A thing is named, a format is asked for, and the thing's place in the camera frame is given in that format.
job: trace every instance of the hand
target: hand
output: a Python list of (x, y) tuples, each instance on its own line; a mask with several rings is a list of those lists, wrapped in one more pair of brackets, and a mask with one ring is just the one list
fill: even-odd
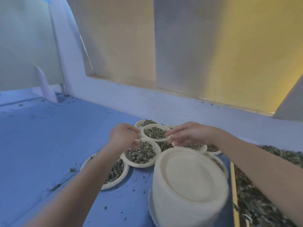
[(125, 151), (127, 148), (138, 148), (140, 144), (135, 139), (140, 138), (139, 129), (127, 123), (119, 123), (111, 130), (109, 142)]
[(173, 134), (168, 142), (175, 141), (176, 146), (187, 146), (189, 144), (200, 143), (205, 145), (213, 144), (213, 136), (219, 128), (206, 126), (196, 122), (186, 122), (176, 126), (166, 133), (166, 136)]

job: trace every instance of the person's left hand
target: person's left hand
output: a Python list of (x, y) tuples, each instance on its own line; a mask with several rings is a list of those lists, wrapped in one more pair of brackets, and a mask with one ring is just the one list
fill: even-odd
[(127, 123), (119, 123), (110, 133), (109, 142), (122, 148), (136, 149), (140, 144), (135, 139), (140, 139), (140, 130)]

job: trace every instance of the blue tabletop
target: blue tabletop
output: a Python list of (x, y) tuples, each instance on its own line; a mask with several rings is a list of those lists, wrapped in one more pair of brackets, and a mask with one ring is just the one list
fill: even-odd
[[(23, 226), (106, 144), (117, 123), (141, 119), (70, 96), (57, 97), (57, 104), (35, 99), (0, 107), (1, 227)], [(219, 158), (229, 168), (228, 158)], [(121, 183), (100, 191), (84, 226), (154, 226), (148, 210), (152, 174), (153, 166), (130, 167)], [(231, 197), (215, 226), (233, 226)]]

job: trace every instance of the forearm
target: forearm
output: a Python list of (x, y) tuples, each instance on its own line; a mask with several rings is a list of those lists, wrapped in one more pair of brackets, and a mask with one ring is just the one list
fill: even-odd
[(297, 226), (303, 226), (303, 169), (219, 130), (212, 141)]
[(82, 226), (121, 147), (107, 144), (27, 226)]

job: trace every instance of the person's right arm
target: person's right arm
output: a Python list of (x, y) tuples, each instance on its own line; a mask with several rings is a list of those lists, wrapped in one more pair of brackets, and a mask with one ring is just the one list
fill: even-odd
[(167, 132), (177, 146), (201, 143), (218, 147), (291, 221), (303, 227), (303, 169), (232, 134), (187, 122)]

